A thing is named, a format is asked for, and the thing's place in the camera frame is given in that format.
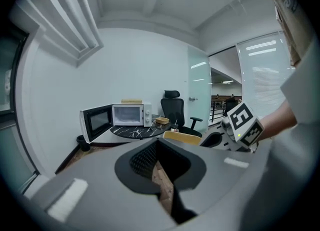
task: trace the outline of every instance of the round table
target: round table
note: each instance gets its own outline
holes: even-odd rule
[[[165,131],[169,130],[171,127],[171,122],[167,124],[156,123],[156,118],[160,115],[152,115],[152,126],[143,127],[143,126],[113,126],[110,131],[123,138],[127,139],[146,139],[158,136],[163,134]]]

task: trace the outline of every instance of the black office chair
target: black office chair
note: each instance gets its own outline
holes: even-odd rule
[[[190,134],[198,137],[202,137],[202,134],[194,130],[196,122],[202,122],[203,120],[196,117],[190,117],[193,120],[191,128],[185,127],[185,115],[184,115],[184,100],[180,97],[180,93],[177,90],[165,90],[164,97],[161,99],[161,106],[166,118],[169,118],[172,124],[177,124],[180,133]]]
[[[228,98],[228,99],[225,101],[225,111],[224,111],[224,113],[223,113],[223,116],[226,117],[226,116],[227,116],[227,113],[228,113],[231,109],[235,108],[237,105],[238,105],[238,102],[235,100],[234,97]]]

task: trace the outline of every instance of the microwave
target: microwave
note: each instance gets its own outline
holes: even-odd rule
[[[84,139],[91,143],[112,126],[152,126],[152,105],[112,104],[80,111]]]
[[[115,126],[152,126],[152,107],[149,103],[113,104],[113,125]]]

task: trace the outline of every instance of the white tape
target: white tape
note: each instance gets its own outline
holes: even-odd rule
[[[71,186],[48,209],[47,213],[57,221],[65,223],[87,188],[88,183],[85,180],[74,178]]]
[[[248,168],[249,163],[248,162],[244,162],[244,161],[238,161],[232,158],[227,157],[226,159],[224,159],[224,162],[228,165],[233,165],[233,166],[237,166],[240,168]]]

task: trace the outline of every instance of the floor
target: floor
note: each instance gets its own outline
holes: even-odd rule
[[[203,140],[205,140],[206,137],[211,133],[210,129],[211,127],[209,127],[208,131],[205,134],[203,134],[200,143]],[[110,148],[111,147],[92,146],[88,152],[83,152],[79,149],[78,152],[74,155],[74,157],[70,160],[70,162],[67,164],[65,168],[68,168],[70,165],[74,164],[76,161],[80,160],[81,158],[89,154],[92,154],[94,152],[99,152],[102,150],[107,150]],[[154,166],[153,173],[152,173],[152,181],[160,186],[161,195],[160,195],[159,202],[161,203],[163,208],[166,210],[166,212],[168,214],[171,214],[172,201],[174,196],[174,186],[171,183],[170,179],[165,173],[165,170],[162,168],[159,162],[157,162],[156,165]]]

